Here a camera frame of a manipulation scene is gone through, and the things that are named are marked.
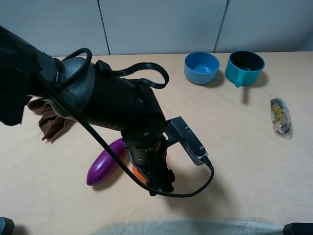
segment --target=teal mug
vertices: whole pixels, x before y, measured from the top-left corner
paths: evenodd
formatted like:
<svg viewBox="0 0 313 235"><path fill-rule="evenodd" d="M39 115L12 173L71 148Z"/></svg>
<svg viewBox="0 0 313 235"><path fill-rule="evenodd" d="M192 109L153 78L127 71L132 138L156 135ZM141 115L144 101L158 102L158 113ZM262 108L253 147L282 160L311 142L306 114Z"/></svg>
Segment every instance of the teal mug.
<svg viewBox="0 0 313 235"><path fill-rule="evenodd" d="M265 62L259 55L239 50L230 54L225 76L236 87L249 86L256 81L264 67Z"/></svg>

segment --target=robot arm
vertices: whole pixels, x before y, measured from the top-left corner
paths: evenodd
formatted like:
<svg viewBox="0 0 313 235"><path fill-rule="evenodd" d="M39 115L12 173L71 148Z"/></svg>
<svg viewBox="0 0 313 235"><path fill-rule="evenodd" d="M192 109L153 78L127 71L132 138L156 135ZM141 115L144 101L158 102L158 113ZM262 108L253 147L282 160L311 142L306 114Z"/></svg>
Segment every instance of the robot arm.
<svg viewBox="0 0 313 235"><path fill-rule="evenodd" d="M81 53L87 54L86 59L77 57ZM160 72L165 83L120 77L147 69ZM21 123L26 96L41 97L50 103L57 115L80 122L151 195L193 196L211 182L214 170L205 148L181 117L165 119L151 89L162 89L169 81L161 66L146 62L112 71L103 61L91 63L91 52L87 48L60 61L0 26L0 74L0 120L4 124ZM14 103L6 105L7 99ZM148 185L128 170L89 123L121 132L133 165ZM205 163L212 170L209 181L191 194L170 193L174 190L175 176L167 168L166 150L176 142L180 142L194 164Z"/></svg>

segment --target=wooden table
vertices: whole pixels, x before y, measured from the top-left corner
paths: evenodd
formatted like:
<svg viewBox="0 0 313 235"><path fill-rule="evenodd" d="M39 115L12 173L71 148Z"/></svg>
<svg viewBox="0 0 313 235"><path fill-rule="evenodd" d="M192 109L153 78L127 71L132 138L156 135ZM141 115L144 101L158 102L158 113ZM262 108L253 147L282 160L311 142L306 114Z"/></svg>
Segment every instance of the wooden table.
<svg viewBox="0 0 313 235"><path fill-rule="evenodd" d="M224 76L229 54L215 55L220 72L205 86L185 79L186 54L93 58L114 70L150 61L168 71L168 86L155 94L166 118L182 116L208 150L216 176L204 192L188 199L150 197L120 169L89 187L86 174L101 146L78 123L53 144L41 141L40 116L26 108L22 125L0 125L0 216L30 235L88 235L111 223L182 218L313 222L313 52L260 53L264 72L239 89ZM130 77L162 81L155 71ZM271 94L288 105L291 141L272 129ZM107 142L120 137L95 128ZM179 144L167 159L175 192L194 191L209 177Z"/></svg>

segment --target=blue bowl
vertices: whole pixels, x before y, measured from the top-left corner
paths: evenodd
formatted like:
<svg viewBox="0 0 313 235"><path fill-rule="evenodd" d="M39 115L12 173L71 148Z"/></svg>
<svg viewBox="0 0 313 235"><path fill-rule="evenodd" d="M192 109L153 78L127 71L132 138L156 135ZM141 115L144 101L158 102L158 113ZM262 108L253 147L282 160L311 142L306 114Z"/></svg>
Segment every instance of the blue bowl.
<svg viewBox="0 0 313 235"><path fill-rule="evenodd" d="M216 77L220 62L206 52L194 52L185 58L184 73L188 81L202 85L210 83Z"/></svg>

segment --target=orange object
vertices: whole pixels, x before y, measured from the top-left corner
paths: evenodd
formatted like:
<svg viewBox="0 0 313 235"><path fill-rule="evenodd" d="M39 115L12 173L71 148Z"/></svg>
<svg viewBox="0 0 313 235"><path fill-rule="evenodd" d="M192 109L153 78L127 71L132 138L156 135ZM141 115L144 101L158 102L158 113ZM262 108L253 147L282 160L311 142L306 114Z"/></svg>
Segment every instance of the orange object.
<svg viewBox="0 0 313 235"><path fill-rule="evenodd" d="M148 183L148 181L140 174L136 167L133 166L134 175L144 184Z"/></svg>

